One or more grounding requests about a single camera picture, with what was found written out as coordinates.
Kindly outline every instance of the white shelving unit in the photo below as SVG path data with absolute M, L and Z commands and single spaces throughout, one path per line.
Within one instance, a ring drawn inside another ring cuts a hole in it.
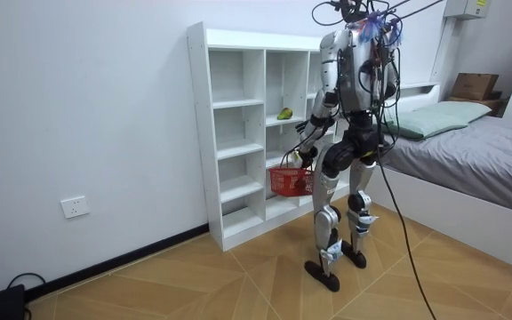
M 321 85 L 320 40 L 202 22 L 188 28 L 208 221 L 223 250 L 313 210 L 311 196 L 274 194 L 268 169 L 299 142 L 295 125 L 308 118 Z M 283 108 L 292 118 L 276 119 Z M 331 128 L 318 148 L 339 135 Z M 343 173 L 333 198 L 347 193 Z

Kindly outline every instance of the white bed frame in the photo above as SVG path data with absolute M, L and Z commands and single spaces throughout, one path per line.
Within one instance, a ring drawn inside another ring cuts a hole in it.
M 437 92 L 439 85 L 429 93 L 401 99 L 399 110 L 436 103 Z M 404 216 L 512 265 L 511 209 L 391 169 L 385 173 Z M 380 170 L 366 191 L 376 204 L 396 210 Z

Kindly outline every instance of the red basket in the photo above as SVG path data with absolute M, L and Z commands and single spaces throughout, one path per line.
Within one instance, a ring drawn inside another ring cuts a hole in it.
M 310 196 L 313 192 L 313 172 L 307 169 L 269 169 L 272 191 L 280 196 Z

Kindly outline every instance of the wall outlet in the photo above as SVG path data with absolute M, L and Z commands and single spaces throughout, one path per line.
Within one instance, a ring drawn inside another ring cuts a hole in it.
M 67 217 L 67 219 L 90 213 L 85 196 L 80 196 L 78 198 L 69 200 L 62 200 L 60 201 L 60 205 L 62 205 L 62 211 L 64 212 L 64 216 Z

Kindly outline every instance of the black robot foot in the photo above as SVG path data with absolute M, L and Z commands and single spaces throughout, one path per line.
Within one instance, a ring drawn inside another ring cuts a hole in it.
M 366 268 L 366 258 L 362 252 L 355 253 L 353 245 L 347 241 L 343 241 L 341 251 L 351 259 L 357 268 Z
M 327 289 L 331 290 L 332 292 L 339 291 L 339 279 L 337 278 L 336 275 L 331 274 L 330 276 L 326 276 L 324 273 L 324 269 L 313 261 L 307 261 L 303 265 L 303 267 L 312 277 L 315 278 L 315 280 L 324 284 L 324 286 L 327 287 Z

